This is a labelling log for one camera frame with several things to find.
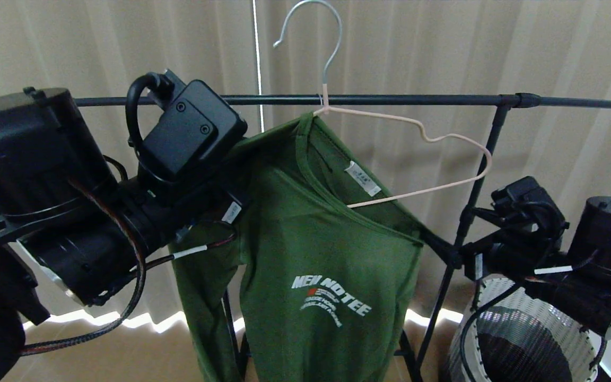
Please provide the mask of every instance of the green shirt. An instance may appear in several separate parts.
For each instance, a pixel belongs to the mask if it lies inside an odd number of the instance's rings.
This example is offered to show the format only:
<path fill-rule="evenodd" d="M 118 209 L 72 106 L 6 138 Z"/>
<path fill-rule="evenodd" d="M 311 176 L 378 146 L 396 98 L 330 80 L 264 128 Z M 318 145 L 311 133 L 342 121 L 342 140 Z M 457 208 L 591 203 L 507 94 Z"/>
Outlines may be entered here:
<path fill-rule="evenodd" d="M 241 380 L 221 305 L 240 264 L 260 380 L 383 380 L 426 228 L 395 202 L 347 208 L 389 193 L 312 113 L 238 143 L 228 158 L 253 200 L 234 223 L 238 238 L 174 264 L 205 380 Z M 172 251 L 217 239 L 212 231 L 195 227 Z"/>

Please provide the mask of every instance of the neckline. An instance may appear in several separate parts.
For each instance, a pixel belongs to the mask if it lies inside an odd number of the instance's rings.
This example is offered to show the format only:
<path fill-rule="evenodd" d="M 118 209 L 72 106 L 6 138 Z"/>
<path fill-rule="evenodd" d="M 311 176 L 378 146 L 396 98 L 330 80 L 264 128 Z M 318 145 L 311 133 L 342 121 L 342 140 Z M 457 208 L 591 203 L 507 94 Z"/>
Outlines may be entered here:
<path fill-rule="evenodd" d="M 358 222 L 359 224 L 364 225 L 365 227 L 371 228 L 373 230 L 380 230 L 384 233 L 389 233 L 392 235 L 403 237 L 405 239 L 409 239 L 412 242 L 418 242 L 418 244 L 425 244 L 425 242 L 418 237 L 413 237 L 398 230 L 386 227 L 381 223 L 378 223 L 360 213 L 357 213 L 352 208 L 349 208 L 346 203 L 343 203 L 339 200 L 339 198 L 330 193 L 325 188 L 325 186 L 323 186 L 322 182 L 320 182 L 320 180 L 317 179 L 317 177 L 315 176 L 315 173 L 310 168 L 310 163 L 308 162 L 308 142 L 310 140 L 310 133 L 312 132 L 313 125 L 315 125 L 315 127 L 320 133 L 323 133 L 326 138 L 332 141 L 332 143 L 336 146 L 337 150 L 339 150 L 342 155 L 344 155 L 344 157 L 346 157 L 348 160 L 354 159 L 354 155 L 352 155 L 352 152 L 347 149 L 347 147 L 343 144 L 343 142 L 338 139 L 338 137 L 336 137 L 335 135 L 333 135 L 333 133 L 329 131 L 327 124 L 325 124 L 322 119 L 315 117 L 312 111 L 309 113 L 302 114 L 301 118 L 298 121 L 298 125 L 296 126 L 296 162 L 298 163 L 299 171 L 308 181 L 310 186 L 312 186 L 312 188 L 314 188 L 315 191 L 317 191 L 317 193 L 325 199 L 325 201 L 327 202 L 327 204 L 329 204 L 331 208 L 333 208 L 338 213 L 345 215 L 349 219 L 354 220 L 355 222 Z M 363 169 L 364 171 L 366 171 L 367 176 L 371 177 L 371 179 L 373 179 L 373 181 L 375 181 L 376 184 L 380 186 L 381 193 L 383 193 L 384 195 L 390 195 L 390 191 L 383 186 L 383 184 L 376 178 L 376 176 L 374 176 L 374 174 L 372 174 L 372 172 L 368 171 L 364 167 Z M 414 222 L 416 222 L 417 225 L 422 228 L 422 230 L 427 230 L 427 228 L 402 205 L 398 204 L 395 201 L 387 203 L 392 203 L 395 208 L 400 209 L 400 211 L 404 213 L 408 218 L 414 220 Z"/>

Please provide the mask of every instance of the clothes hanger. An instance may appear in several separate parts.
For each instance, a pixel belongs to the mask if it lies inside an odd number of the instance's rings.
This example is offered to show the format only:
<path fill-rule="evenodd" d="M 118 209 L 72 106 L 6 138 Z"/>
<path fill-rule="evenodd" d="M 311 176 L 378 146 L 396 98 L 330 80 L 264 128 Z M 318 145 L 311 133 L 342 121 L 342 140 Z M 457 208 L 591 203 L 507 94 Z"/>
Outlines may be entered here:
<path fill-rule="evenodd" d="M 463 180 L 460 180 L 460 181 L 455 181 L 455 182 L 449 183 L 449 184 L 443 184 L 441 186 L 435 186 L 435 187 L 426 188 L 426 189 L 419 189 L 418 191 L 413 191 L 411 193 L 400 194 L 400 195 L 396 195 L 396 196 L 389 196 L 387 198 L 376 199 L 376 200 L 373 200 L 373 201 L 354 203 L 352 205 L 348 205 L 349 208 L 356 208 L 358 206 L 366 206 L 366 205 L 375 205 L 375 204 L 385 203 L 385 202 L 389 202 L 389 201 L 396 201 L 398 199 L 407 198 L 409 196 L 431 193 L 433 191 L 439 191 L 440 189 L 446 189 L 446 188 L 449 188 L 449 187 L 454 187 L 454 186 L 459 186 L 461 184 L 470 183 L 471 181 L 476 181 L 476 180 L 482 179 L 483 177 L 486 176 L 486 174 L 490 171 L 490 168 L 492 167 L 492 153 L 490 153 L 490 151 L 487 150 L 487 148 L 485 146 L 481 145 L 477 141 L 471 140 L 471 138 L 465 137 L 465 136 L 460 135 L 460 134 L 455 134 L 455 133 L 449 133 L 449 134 L 446 134 L 446 135 L 441 135 L 440 137 L 436 137 L 436 138 L 429 138 L 429 136 L 426 135 L 426 128 L 424 127 L 424 124 L 422 124 L 421 121 L 417 121 L 416 119 L 402 117 L 402 116 L 393 116 L 392 114 L 372 113 L 370 111 L 361 111 L 361 110 L 355 110 L 355 109 L 344 109 L 344 108 L 341 108 L 341 107 L 332 107 L 332 106 L 330 106 L 329 105 L 329 92 L 327 91 L 327 80 L 328 80 L 328 78 L 327 78 L 327 71 L 329 70 L 330 64 L 334 60 L 334 57 L 336 56 L 336 54 L 339 51 L 339 48 L 341 47 L 341 40 L 342 40 L 343 34 L 344 34 L 343 24 L 341 22 L 341 16 L 339 15 L 339 12 L 337 12 L 336 9 L 334 7 L 332 7 L 332 5 L 330 3 L 325 2 L 325 0 L 302 0 L 301 2 L 298 2 L 296 5 L 294 5 L 291 8 L 291 10 L 289 10 L 288 14 L 286 15 L 286 18 L 284 19 L 284 24 L 282 25 L 282 32 L 280 34 L 280 38 L 279 38 L 279 40 L 275 41 L 274 44 L 272 44 L 272 47 L 273 48 L 277 48 L 282 43 L 282 41 L 284 39 L 284 34 L 286 34 L 286 26 L 289 23 L 289 20 L 291 19 L 291 16 L 294 14 L 294 12 L 299 7 L 302 7 L 303 5 L 306 5 L 307 3 L 316 3 L 316 4 L 324 5 L 325 7 L 329 8 L 329 10 L 331 10 L 331 12 L 334 14 L 334 17 L 336 17 L 336 22 L 337 22 L 338 27 L 339 27 L 339 39 L 338 39 L 338 41 L 336 43 L 336 48 L 334 48 L 334 52 L 331 54 L 331 56 L 329 56 L 329 60 L 327 60 L 327 63 L 325 63 L 325 68 L 324 68 L 324 70 L 322 70 L 322 108 L 318 109 L 315 112 L 313 112 L 313 115 L 319 116 L 320 114 L 329 114 L 329 112 L 335 112 L 335 113 L 340 113 L 340 114 L 353 114 L 353 115 L 357 115 L 357 116 L 368 116 L 368 117 L 373 117 L 373 118 L 382 118 L 382 119 L 392 119 L 392 120 L 395 120 L 395 121 L 404 121 L 405 123 L 410 123 L 410 124 L 414 124 L 415 126 L 417 126 L 419 128 L 420 133 L 421 133 L 421 138 L 424 141 L 428 142 L 428 143 L 439 142 L 439 141 L 443 140 L 444 138 L 457 138 L 458 140 L 466 141 L 466 142 L 476 146 L 480 151 L 482 151 L 483 155 L 485 155 L 485 159 L 487 161 L 487 165 L 485 166 L 485 169 L 483 169 L 483 171 L 480 172 L 480 174 L 478 174 L 475 177 L 470 177 L 468 179 L 463 179 Z"/>

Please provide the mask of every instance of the floor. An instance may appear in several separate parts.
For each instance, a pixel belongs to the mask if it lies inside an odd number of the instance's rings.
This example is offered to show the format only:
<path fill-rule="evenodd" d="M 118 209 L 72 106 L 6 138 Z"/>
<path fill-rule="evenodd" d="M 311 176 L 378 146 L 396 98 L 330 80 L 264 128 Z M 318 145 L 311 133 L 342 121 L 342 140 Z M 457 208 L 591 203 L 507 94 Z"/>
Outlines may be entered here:
<path fill-rule="evenodd" d="M 27 330 L 27 342 L 47 341 L 89 332 L 95 326 L 85 321 L 64 324 L 44 323 Z M 423 328 L 408 323 L 412 344 L 419 344 Z M 436 330 L 436 341 L 429 348 L 424 363 L 425 382 L 437 382 L 438 365 L 446 354 L 456 325 L 443 320 Z M 195 350 L 185 324 L 178 322 L 165 332 L 157 333 L 149 324 L 129 329 L 119 327 L 103 337 L 60 351 L 22 358 L 3 379 L 4 382 L 70 382 L 91 380 L 188 380 L 202 382 Z M 247 381 L 257 381 L 250 363 Z M 395 357 L 385 381 L 409 382 L 401 357 Z"/>

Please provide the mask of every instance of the light under curtain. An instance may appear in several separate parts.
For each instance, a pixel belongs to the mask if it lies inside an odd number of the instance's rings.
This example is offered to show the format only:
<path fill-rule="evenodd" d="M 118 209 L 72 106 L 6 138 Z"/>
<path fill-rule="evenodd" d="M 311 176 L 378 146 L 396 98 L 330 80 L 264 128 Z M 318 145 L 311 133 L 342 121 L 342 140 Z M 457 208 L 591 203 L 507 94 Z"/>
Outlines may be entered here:
<path fill-rule="evenodd" d="M 289 40 L 272 42 L 296 3 L 256 0 L 256 36 L 263 94 L 318 92 L 320 73 L 335 44 L 327 10 L 304 7 Z M 611 99 L 611 2 L 360 2 L 334 1 L 344 21 L 342 50 L 329 70 L 330 94 L 500 94 Z M 236 2 L 0 0 L 0 95 L 24 86 L 63 86 L 75 97 L 123 96 L 131 80 L 171 68 L 184 81 L 199 78 L 220 94 L 257 94 L 252 0 Z M 265 127 L 312 107 L 265 106 Z M 361 107 L 416 118 L 429 135 L 454 132 L 484 143 L 494 108 Z M 260 132 L 258 107 L 237 107 Z M 141 107 L 146 133 L 160 111 Z M 104 154 L 136 171 L 126 145 L 122 107 L 84 108 Z M 477 150 L 445 142 L 426 145 L 409 126 L 356 116 L 324 116 L 359 159 L 394 193 L 472 176 Z M 536 177 L 570 222 L 589 196 L 611 194 L 611 110 L 514 109 L 495 150 L 479 205 L 522 176 Z M 402 201 L 434 232 L 451 240 L 470 186 Z M 469 239 L 489 233 L 476 223 Z M 412 309 L 424 316 L 444 265 L 426 252 Z M 39 294 L 53 314 L 77 310 L 43 274 Z M 446 308 L 461 311 L 471 284 L 456 278 Z M 126 288 L 92 315 L 120 311 Z M 231 295 L 239 315 L 238 297 Z M 148 271 L 134 316 L 155 323 L 180 310 L 170 266 Z"/>

